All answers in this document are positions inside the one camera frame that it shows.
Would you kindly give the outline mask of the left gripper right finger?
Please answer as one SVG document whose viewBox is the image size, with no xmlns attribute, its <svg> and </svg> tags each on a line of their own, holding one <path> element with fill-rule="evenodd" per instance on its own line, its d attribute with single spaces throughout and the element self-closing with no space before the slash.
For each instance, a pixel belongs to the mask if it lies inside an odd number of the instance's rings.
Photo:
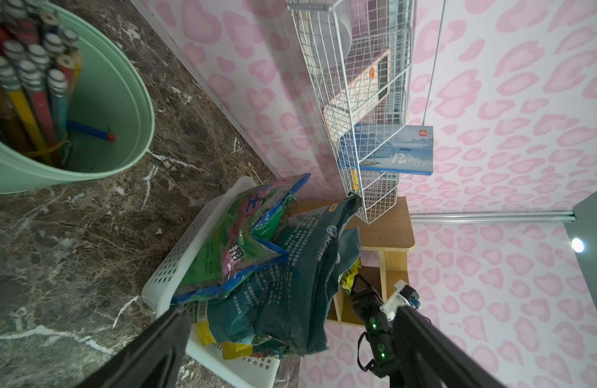
<svg viewBox="0 0 597 388">
<path fill-rule="evenodd" d="M 392 330 L 398 357 L 392 386 L 503 386 L 416 310 L 400 307 Z"/>
</svg>

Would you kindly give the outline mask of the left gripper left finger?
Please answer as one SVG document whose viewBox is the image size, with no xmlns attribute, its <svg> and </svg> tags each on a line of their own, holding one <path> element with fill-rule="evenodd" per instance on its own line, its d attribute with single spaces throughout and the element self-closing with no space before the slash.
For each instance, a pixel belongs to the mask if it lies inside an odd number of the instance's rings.
<svg viewBox="0 0 597 388">
<path fill-rule="evenodd" d="M 172 307 L 79 386 L 174 387 L 190 330 L 185 309 Z"/>
</svg>

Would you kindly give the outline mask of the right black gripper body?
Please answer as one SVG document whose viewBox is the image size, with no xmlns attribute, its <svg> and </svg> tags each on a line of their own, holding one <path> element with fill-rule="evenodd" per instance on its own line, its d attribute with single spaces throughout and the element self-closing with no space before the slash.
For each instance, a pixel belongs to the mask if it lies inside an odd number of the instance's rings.
<svg viewBox="0 0 597 388">
<path fill-rule="evenodd" d="M 353 311 L 366 330 L 386 330 L 387 315 L 380 310 L 383 300 L 375 288 L 361 275 L 353 279 L 350 291 Z"/>
</svg>

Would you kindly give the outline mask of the small yellow green bag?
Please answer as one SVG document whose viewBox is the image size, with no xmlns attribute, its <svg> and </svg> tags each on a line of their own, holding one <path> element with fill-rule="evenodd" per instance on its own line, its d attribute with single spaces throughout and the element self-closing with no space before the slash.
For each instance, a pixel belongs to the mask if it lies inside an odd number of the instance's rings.
<svg viewBox="0 0 597 388">
<path fill-rule="evenodd" d="M 207 321 L 201 323 L 194 323 L 193 328 L 197 334 L 201 346 L 208 346 L 219 343 L 212 335 L 210 325 Z M 261 357 L 265 345 L 270 345 L 271 339 L 264 338 L 256 344 L 239 344 L 231 342 L 219 343 L 222 350 L 224 360 L 235 360 L 241 357 Z"/>
<path fill-rule="evenodd" d="M 363 268 L 361 259 L 357 261 L 346 271 L 342 273 L 340 280 L 340 287 L 348 294 L 353 293 L 353 287 L 355 278 L 359 275 L 360 270 Z"/>
</svg>

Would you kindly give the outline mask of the dark green soil bag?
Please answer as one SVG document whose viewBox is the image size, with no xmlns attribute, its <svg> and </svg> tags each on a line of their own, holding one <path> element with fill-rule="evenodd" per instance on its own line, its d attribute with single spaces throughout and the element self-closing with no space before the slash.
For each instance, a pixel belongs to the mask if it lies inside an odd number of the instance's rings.
<svg viewBox="0 0 597 388">
<path fill-rule="evenodd" d="M 188 305 L 199 344 L 240 344 L 247 354 L 306 356 L 327 349 L 324 325 L 342 275 L 361 255 L 351 195 L 290 217 L 274 243 L 289 258 L 254 273 L 225 299 Z"/>
</svg>

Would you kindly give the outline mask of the colourful blue green fertilizer bag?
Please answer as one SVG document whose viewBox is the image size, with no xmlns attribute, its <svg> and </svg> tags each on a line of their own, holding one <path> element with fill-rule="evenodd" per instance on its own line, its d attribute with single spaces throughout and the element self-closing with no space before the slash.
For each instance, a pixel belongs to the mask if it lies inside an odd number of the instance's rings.
<svg viewBox="0 0 597 388">
<path fill-rule="evenodd" d="M 226 298 L 253 273 L 289 259 L 274 242 L 288 223 L 305 173 L 247 189 L 230 201 L 193 258 L 172 296 L 172 305 Z"/>
</svg>

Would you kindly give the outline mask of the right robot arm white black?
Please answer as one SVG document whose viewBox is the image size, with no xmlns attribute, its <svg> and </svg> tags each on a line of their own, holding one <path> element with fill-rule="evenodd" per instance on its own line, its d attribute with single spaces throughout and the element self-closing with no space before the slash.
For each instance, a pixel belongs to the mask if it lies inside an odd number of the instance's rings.
<svg viewBox="0 0 597 388">
<path fill-rule="evenodd" d="M 360 356 L 357 357 L 361 371 L 371 372 L 378 378 L 399 372 L 392 325 L 387 315 L 380 310 L 383 305 L 382 298 L 374 287 L 358 274 L 353 279 L 350 300 L 355 315 L 364 326 L 364 332 L 358 339 L 357 350 L 360 352 L 362 341 L 366 340 L 373 355 L 366 365 L 363 365 Z"/>
</svg>

